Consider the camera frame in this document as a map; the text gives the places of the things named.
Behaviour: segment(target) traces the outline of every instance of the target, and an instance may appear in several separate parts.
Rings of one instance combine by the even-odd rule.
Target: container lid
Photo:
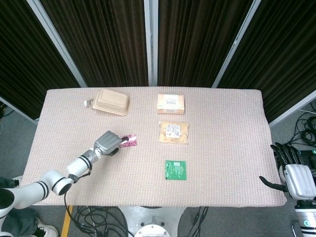
[[[129,97],[116,91],[101,89],[95,95],[93,108],[124,116],[128,114]]]

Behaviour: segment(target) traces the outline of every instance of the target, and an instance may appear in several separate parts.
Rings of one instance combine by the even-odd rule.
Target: table
[[[100,88],[49,90],[39,118],[22,185],[66,167],[107,130],[136,134],[136,147],[98,161],[92,174],[67,193],[69,205],[100,206],[280,206],[283,193],[270,149],[271,134],[258,90],[193,87],[115,87],[130,96],[128,115],[87,109],[84,100]],[[158,115],[157,94],[183,94],[184,115]],[[159,121],[189,123],[188,144],[158,141]],[[184,160],[187,180],[165,179],[165,160]],[[39,204],[63,205],[51,193]]]

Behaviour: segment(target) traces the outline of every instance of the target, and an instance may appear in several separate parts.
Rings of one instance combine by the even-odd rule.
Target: packaged bread
[[[159,141],[163,143],[188,143],[188,127],[186,122],[161,121]]]

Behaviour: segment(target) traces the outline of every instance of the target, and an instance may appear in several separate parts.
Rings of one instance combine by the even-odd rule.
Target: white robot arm
[[[128,138],[120,138],[111,131],[104,133],[94,147],[76,158],[67,167],[66,178],[57,170],[45,173],[37,182],[17,189],[0,189],[0,237],[12,237],[10,233],[1,232],[2,224],[13,208],[23,209],[48,197],[50,190],[57,195],[65,194],[80,177],[89,175],[92,166],[102,155],[113,156],[119,150],[119,144]]]
[[[303,236],[316,236],[316,204],[313,202],[316,197],[316,186],[310,168],[304,165],[302,156],[296,148],[280,143],[271,145],[271,148],[276,153],[279,174],[285,185],[272,184],[262,176],[259,178],[268,187],[289,192],[290,196],[297,200],[295,212]]]

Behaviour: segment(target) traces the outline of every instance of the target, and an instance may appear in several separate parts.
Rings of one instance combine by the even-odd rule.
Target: green snack bag
[[[166,179],[187,180],[186,162],[166,160]]]

